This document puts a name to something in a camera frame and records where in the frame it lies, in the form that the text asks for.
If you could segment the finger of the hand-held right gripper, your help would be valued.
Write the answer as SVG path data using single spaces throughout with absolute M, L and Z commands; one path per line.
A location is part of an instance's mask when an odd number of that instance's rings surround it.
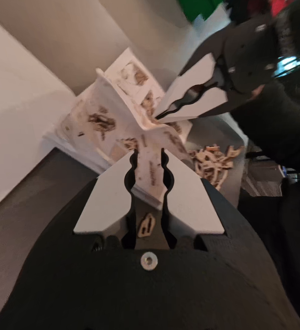
M 165 114 L 163 118 L 158 119 L 158 121 L 161 123 L 169 123 L 195 119 L 227 101 L 227 93 L 218 87 L 213 87 L 207 90 L 198 101 L 183 105 L 174 112 L 170 110 L 168 114 Z
M 202 85 L 209 81 L 214 73 L 216 60 L 212 53 L 202 57 L 181 76 L 178 76 L 168 88 L 166 94 L 156 108 L 156 119 L 168 112 L 170 106 L 182 99 L 187 91 L 195 85 Z

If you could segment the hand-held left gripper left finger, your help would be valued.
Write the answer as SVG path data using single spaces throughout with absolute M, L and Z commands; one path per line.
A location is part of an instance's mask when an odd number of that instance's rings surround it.
M 138 152 L 130 151 L 98 176 L 73 229 L 76 235 L 115 236 L 126 249 L 136 246 L 135 185 Z

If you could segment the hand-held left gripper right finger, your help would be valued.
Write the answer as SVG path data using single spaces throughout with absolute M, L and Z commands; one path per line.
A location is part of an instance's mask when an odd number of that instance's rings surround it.
M 164 195 L 161 228 L 169 248 L 188 237 L 222 235 L 225 229 L 201 178 L 168 150 L 161 151 Z

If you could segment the wooden buggy model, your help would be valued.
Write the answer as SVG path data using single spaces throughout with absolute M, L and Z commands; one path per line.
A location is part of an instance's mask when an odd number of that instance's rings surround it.
M 234 168 L 234 160 L 242 151 L 244 146 L 235 148 L 228 146 L 225 152 L 220 150 L 216 144 L 205 146 L 199 150 L 190 150 L 188 155 L 194 164 L 195 173 L 206 179 L 217 191 L 220 191 L 229 173 Z

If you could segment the paper instruction booklet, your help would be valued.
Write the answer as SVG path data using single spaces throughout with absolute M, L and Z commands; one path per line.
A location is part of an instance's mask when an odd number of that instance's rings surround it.
M 76 97 L 69 113 L 44 137 L 98 175 L 137 151 L 136 196 L 162 208 L 161 150 L 190 162 L 185 148 L 192 123 L 160 123 L 154 112 L 165 95 L 149 70 L 127 48 Z

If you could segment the person's right forearm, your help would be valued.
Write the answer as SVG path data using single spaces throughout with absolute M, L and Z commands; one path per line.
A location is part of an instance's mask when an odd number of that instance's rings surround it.
M 230 114 L 267 157 L 300 172 L 300 108 L 282 84 L 272 80 Z

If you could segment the flat slotted wooden part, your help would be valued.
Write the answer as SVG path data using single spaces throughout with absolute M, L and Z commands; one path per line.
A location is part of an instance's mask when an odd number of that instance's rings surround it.
M 152 213 L 146 213 L 140 222 L 137 237 L 145 238 L 151 236 L 156 226 L 156 218 Z

